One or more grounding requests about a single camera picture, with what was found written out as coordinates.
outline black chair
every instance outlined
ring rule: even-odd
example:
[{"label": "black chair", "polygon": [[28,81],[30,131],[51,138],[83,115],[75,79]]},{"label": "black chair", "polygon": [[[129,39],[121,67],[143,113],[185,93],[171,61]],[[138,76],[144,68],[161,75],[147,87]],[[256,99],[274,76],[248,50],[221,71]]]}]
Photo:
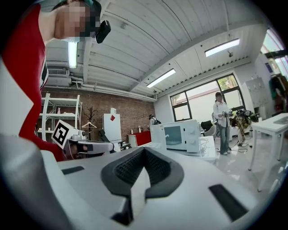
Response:
[{"label": "black chair", "polygon": [[[103,129],[99,130],[99,136],[101,137],[101,140],[104,141],[104,142],[110,142],[108,140],[108,138],[105,136],[105,131]],[[118,142],[118,144],[120,144],[120,149],[121,150],[125,150],[127,147],[130,149],[132,148],[131,147],[131,144],[126,144],[126,145],[123,145],[123,142],[125,141],[121,141],[121,142]]]}]

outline white chair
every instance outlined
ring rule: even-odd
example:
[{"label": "white chair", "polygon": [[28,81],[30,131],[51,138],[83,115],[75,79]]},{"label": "white chair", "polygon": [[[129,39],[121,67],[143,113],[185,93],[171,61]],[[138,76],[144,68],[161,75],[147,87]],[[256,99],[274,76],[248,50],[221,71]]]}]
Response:
[{"label": "white chair", "polygon": [[213,125],[207,132],[204,133],[204,136],[205,137],[213,136],[213,138],[215,140],[216,134],[217,134],[217,127],[216,127],[216,125]]}]

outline microwave oven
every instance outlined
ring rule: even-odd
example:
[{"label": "microwave oven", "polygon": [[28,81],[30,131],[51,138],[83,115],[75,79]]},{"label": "microwave oven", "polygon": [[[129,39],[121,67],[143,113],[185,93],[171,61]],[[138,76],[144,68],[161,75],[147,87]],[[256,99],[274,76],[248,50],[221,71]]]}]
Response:
[{"label": "microwave oven", "polygon": [[200,151],[200,129],[197,120],[178,121],[150,126],[151,141],[166,149]]}]

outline fluorescent light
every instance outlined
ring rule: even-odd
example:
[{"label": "fluorescent light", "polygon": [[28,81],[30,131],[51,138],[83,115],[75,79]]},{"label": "fluorescent light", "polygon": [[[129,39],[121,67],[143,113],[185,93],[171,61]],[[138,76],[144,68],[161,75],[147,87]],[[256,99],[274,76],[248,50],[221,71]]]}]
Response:
[{"label": "fluorescent light", "polygon": [[78,43],[68,42],[68,60],[70,69],[77,68],[77,45]]},{"label": "fluorescent light", "polygon": [[212,54],[215,54],[215,53],[217,53],[217,52],[220,52],[220,51],[222,51],[222,50],[228,49],[228,48],[230,48],[230,47],[239,45],[239,42],[240,42],[240,39],[237,38],[237,39],[235,39],[235,40],[232,40],[232,41],[223,43],[223,44],[221,44],[221,45],[215,46],[214,48],[211,48],[211,49],[209,49],[209,50],[206,50],[206,51],[205,51],[205,55],[206,55],[206,57],[209,57],[209,56],[211,56]]},{"label": "fluorescent light", "polygon": [[172,74],[176,73],[174,69],[169,70],[167,73],[163,74],[162,76],[155,79],[153,82],[147,85],[148,88],[151,88],[152,86],[158,84],[160,81],[163,81],[167,77],[171,76]]}]

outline ceiling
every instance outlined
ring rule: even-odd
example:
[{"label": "ceiling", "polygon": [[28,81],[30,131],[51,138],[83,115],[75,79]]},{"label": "ceiling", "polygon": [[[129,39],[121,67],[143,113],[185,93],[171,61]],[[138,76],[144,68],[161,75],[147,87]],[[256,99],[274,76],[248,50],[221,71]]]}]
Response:
[{"label": "ceiling", "polygon": [[[50,11],[57,0],[41,2]],[[267,25],[261,14],[239,0],[101,0],[102,20],[111,32],[102,44],[78,44],[78,68],[70,70],[85,84],[152,97],[207,71],[241,60],[256,59]],[[239,38],[240,44],[205,57],[205,50]],[[68,44],[46,46],[48,67],[68,66]],[[174,68],[176,73],[146,85]]]}]

